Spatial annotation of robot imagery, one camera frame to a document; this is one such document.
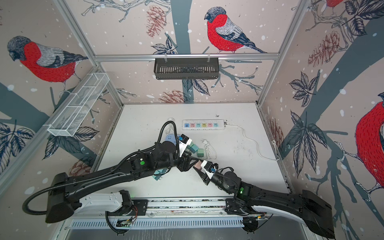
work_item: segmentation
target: white wire basket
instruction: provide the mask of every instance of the white wire basket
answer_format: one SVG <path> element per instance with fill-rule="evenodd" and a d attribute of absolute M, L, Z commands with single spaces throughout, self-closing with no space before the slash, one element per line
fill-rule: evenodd
<path fill-rule="evenodd" d="M 77 93 L 71 93 L 72 100 L 49 126 L 54 136 L 73 137 L 89 110 L 109 82 L 106 73 L 88 74 L 88 79 Z"/>

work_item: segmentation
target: black basket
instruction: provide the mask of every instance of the black basket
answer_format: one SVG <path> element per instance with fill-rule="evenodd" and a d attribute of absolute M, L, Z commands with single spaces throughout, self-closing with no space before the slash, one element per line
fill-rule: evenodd
<path fill-rule="evenodd" d="M 156 79 L 216 79 L 218 58 L 156 58 Z"/>

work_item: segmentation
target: white power strip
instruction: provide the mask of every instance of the white power strip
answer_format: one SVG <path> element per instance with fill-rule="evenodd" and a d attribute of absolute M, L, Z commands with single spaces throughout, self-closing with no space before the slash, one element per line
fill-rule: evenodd
<path fill-rule="evenodd" d="M 224 120 L 183 120 L 183 130 L 224 130 Z"/>

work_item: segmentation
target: white tabletop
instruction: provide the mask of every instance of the white tabletop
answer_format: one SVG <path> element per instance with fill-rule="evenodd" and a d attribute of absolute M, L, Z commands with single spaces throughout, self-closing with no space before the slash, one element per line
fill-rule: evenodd
<path fill-rule="evenodd" d="M 232 167 L 242 181 L 263 189 L 287 193 L 277 162 L 261 158 L 254 142 L 241 129 L 226 126 L 217 131 L 183 131 L 182 120 L 224 119 L 245 129 L 247 137 L 259 144 L 261 155 L 274 158 L 264 126 L 254 103 L 140 104 L 125 105 L 99 170 L 116 165 L 125 156 L 157 141 L 160 128 L 174 118 L 177 133 L 185 134 L 199 147 L 207 139 L 217 152 L 219 168 Z M 146 177 L 108 187 L 101 192 L 128 190 L 131 197 L 221 197 L 228 196 L 213 183 L 206 186 L 194 169 L 180 172 L 174 167 L 161 180 Z"/>

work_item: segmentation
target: red bird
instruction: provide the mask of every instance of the red bird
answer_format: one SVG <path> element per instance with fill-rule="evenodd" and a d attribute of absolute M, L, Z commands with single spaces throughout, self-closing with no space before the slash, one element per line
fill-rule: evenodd
<path fill-rule="evenodd" d="M 221 51 L 235 52 L 242 48 L 251 48 L 260 53 L 265 53 L 250 41 L 243 30 L 236 26 L 227 16 L 227 12 L 222 7 L 213 7 L 205 15 L 208 20 L 208 39 Z"/>
<path fill-rule="evenodd" d="M 384 93 L 378 95 L 384 100 Z M 365 201 L 371 201 L 371 193 L 376 189 L 384 188 L 384 102 L 379 102 L 364 117 L 362 117 L 356 126 L 356 145 L 357 154 L 348 154 L 359 159 L 367 170 L 376 179 L 376 185 L 370 189 L 365 189 L 361 183 L 356 182 L 368 195 Z"/>
<path fill-rule="evenodd" d="M 69 53 L 60 48 L 47 47 L 24 36 L 16 36 L 8 42 L 8 51 L 12 60 L 19 59 L 31 72 L 41 80 L 47 82 L 61 82 L 76 75 L 74 70 L 77 64 L 88 59 L 79 54 Z"/>

